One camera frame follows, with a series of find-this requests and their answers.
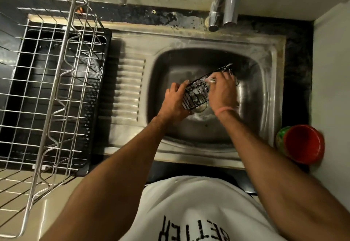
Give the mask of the person's left hand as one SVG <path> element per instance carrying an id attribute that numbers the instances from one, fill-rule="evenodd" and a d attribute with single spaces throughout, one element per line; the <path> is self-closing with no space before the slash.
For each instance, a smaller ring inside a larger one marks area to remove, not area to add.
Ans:
<path id="1" fill-rule="evenodd" d="M 192 111 L 185 110 L 182 106 L 182 98 L 181 99 L 172 99 L 165 98 L 158 112 L 156 118 L 159 119 L 164 124 L 175 124 L 189 115 L 192 115 Z"/>

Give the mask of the person's right hand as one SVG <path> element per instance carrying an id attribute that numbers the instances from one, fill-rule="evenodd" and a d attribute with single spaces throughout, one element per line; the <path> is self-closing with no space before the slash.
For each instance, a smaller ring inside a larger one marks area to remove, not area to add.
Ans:
<path id="1" fill-rule="evenodd" d="M 209 104 L 213 112 L 223 106 L 238 108 L 236 85 L 212 85 L 209 88 Z"/>

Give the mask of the black wire basket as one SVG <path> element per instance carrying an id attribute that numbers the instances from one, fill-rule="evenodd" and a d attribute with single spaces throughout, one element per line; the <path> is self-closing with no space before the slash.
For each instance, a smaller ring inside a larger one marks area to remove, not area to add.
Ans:
<path id="1" fill-rule="evenodd" d="M 213 72 L 216 71 L 228 71 L 234 75 L 233 71 L 234 65 L 232 63 L 227 64 Z M 208 82 L 208 77 L 213 73 L 210 72 L 199 79 L 191 82 L 185 90 L 185 93 L 182 98 L 181 106 L 187 111 L 193 111 L 193 109 L 200 104 L 209 101 L 209 87 L 210 83 Z"/>

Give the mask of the person's left forearm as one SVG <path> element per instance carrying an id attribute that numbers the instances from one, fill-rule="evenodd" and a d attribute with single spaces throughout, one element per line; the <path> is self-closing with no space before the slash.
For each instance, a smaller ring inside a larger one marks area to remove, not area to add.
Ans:
<path id="1" fill-rule="evenodd" d="M 159 113 L 76 187 L 40 241 L 113 241 L 131 227 L 167 128 L 189 115 Z"/>

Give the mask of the person's right forearm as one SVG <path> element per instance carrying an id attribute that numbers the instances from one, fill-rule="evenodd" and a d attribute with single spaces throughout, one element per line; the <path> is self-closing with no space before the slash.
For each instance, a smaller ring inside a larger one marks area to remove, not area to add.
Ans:
<path id="1" fill-rule="evenodd" d="M 350 212 L 317 179 L 257 137 L 235 111 L 218 119 L 261 203 L 289 241 L 350 241 Z"/>

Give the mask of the stainless steel sink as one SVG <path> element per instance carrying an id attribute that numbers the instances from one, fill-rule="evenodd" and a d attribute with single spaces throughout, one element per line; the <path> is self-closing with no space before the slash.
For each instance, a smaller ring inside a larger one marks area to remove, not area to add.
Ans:
<path id="1" fill-rule="evenodd" d="M 270 146 L 281 127 L 286 36 L 209 32 L 104 22 L 112 30 L 99 108 L 96 153 L 109 156 L 158 114 L 171 83 L 195 81 L 230 64 L 243 121 Z M 155 160 L 244 169 L 208 103 L 209 84 L 186 90 L 194 114 L 169 128 Z"/>

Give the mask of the sink drain strainer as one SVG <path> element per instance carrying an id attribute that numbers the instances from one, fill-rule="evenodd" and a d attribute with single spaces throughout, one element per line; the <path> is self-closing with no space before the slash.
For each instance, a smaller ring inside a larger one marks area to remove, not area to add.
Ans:
<path id="1" fill-rule="evenodd" d="M 193 109 L 194 113 L 203 113 L 208 108 L 209 101 L 206 101 Z"/>

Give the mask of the pink wristband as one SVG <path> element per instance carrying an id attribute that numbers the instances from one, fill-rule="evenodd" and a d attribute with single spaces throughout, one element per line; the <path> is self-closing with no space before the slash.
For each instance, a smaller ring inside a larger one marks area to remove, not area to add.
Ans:
<path id="1" fill-rule="evenodd" d="M 216 109 L 214 111 L 214 114 L 216 117 L 218 117 L 218 115 L 221 113 L 221 112 L 224 112 L 224 111 L 236 111 L 237 109 L 234 108 L 234 107 L 230 107 L 230 106 L 223 106 L 223 107 L 220 107 L 218 109 Z"/>

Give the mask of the chrome faucet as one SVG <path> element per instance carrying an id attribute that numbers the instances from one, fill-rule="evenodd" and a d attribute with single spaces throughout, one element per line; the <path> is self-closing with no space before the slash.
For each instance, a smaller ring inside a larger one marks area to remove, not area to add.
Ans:
<path id="1" fill-rule="evenodd" d="M 208 30 L 216 32 L 221 26 L 238 22 L 239 0 L 214 0 L 207 17 Z"/>

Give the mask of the red plastic cup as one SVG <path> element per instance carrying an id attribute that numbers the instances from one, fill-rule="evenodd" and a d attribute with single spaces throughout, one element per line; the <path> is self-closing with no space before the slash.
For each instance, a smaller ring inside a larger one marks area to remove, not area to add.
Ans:
<path id="1" fill-rule="evenodd" d="M 322 133 L 312 126 L 299 124 L 280 129 L 275 137 L 275 146 L 292 161 L 312 165 L 323 159 L 325 139 Z"/>

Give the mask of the black drip tray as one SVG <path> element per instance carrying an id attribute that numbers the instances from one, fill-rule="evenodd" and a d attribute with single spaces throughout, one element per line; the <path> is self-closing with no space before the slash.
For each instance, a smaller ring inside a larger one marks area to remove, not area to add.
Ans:
<path id="1" fill-rule="evenodd" d="M 0 169 L 83 177 L 91 167 L 99 97 L 112 32 L 29 21 L 1 31 Z"/>

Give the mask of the white printed shirt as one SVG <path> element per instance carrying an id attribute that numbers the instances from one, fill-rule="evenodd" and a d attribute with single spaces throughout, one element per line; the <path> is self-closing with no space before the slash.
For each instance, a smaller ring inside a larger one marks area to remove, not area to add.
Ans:
<path id="1" fill-rule="evenodd" d="M 217 178 L 178 176 L 147 185 L 120 241 L 285 241 L 265 209 Z"/>

